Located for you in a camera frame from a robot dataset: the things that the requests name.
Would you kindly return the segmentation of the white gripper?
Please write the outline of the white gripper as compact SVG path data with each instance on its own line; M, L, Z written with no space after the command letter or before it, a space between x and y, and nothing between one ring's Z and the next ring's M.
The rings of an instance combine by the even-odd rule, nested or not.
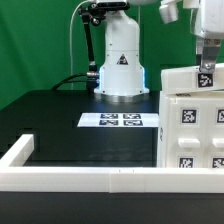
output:
M190 31L196 37L196 64L200 72L213 74L224 39L224 0L183 0L191 9Z

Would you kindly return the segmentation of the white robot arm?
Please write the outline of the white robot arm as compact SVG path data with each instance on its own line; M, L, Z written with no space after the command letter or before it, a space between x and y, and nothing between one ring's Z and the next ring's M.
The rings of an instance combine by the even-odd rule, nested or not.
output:
M166 24L178 19L177 3L191 11L190 32L196 36L197 66L165 69L162 89L167 94L205 91L202 85L218 90L224 81L218 76L224 65L217 62L224 40L224 0L93 0L94 9L106 18L105 62L99 70L96 96L116 101L132 101L149 93L145 69L139 62L140 27L126 15L132 5L160 3L159 13Z

